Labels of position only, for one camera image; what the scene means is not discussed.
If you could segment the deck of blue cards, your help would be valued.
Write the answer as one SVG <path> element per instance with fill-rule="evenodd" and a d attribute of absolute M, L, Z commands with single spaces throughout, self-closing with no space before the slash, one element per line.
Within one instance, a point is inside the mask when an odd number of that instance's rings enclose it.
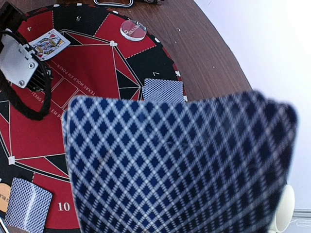
<path fill-rule="evenodd" d="M 173 103 L 76 96 L 62 115 L 83 233 L 267 233 L 297 113 L 258 91 Z"/>

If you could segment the small pile of dealt cards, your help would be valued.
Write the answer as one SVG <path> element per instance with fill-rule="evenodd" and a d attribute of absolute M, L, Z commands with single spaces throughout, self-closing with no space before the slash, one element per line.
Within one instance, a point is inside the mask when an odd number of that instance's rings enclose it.
<path fill-rule="evenodd" d="M 51 201 L 51 192 L 22 178 L 13 178 L 4 223 L 28 233 L 42 233 Z"/>

